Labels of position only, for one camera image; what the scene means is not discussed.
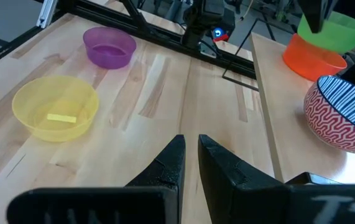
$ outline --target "red and white patterned bowl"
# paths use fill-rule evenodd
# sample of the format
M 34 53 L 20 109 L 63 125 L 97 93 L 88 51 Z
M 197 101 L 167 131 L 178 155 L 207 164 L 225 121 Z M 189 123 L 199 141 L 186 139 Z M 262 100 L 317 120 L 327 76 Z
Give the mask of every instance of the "red and white patterned bowl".
M 355 153 L 355 86 L 320 77 L 308 90 L 304 110 L 309 127 L 329 145 Z

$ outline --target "wood grain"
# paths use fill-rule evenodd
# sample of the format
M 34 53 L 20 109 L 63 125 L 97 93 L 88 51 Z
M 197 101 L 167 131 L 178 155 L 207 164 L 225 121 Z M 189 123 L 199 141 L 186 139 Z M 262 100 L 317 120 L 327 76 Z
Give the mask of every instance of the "wood grain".
M 284 64 L 286 46 L 253 33 L 251 39 L 275 178 L 313 172 L 355 183 L 355 154 L 326 145 L 307 126 L 303 100 L 312 82 Z
M 0 223 L 6 222 L 10 200 L 25 190 L 126 185 L 176 134 L 187 142 L 183 223 L 210 223 L 198 170 L 199 134 L 274 175 L 261 110 L 253 100 L 258 93 L 222 79 L 222 68 L 137 38 L 129 65 L 98 68 L 87 59 L 81 37 L 99 25 L 65 17 L 66 23 L 52 24 L 45 35 L 0 60 Z M 16 90 L 48 75 L 74 76 L 96 89 L 99 110 L 91 128 L 75 140 L 41 141 L 12 115 Z

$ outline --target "bowl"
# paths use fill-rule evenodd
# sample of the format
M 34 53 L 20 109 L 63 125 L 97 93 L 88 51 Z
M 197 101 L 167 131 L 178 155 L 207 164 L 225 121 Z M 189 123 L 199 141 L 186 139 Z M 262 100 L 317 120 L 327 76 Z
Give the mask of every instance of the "bowl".
M 324 76 L 306 94 L 304 111 L 310 129 L 327 144 L 355 153 L 355 86 Z
M 97 112 L 99 99 L 79 78 L 51 76 L 25 84 L 12 101 L 14 116 L 32 135 L 64 142 L 85 133 Z
M 293 35 L 282 58 L 290 69 L 313 82 L 347 67 L 347 62 L 336 52 L 311 45 L 297 34 Z
M 88 58 L 106 69 L 126 66 L 136 50 L 135 40 L 127 33 L 109 27 L 95 27 L 83 34 Z
M 307 42 L 337 53 L 343 54 L 355 48 L 355 19 L 338 12 L 331 13 L 317 34 L 311 31 L 306 17 L 302 16 L 297 32 Z

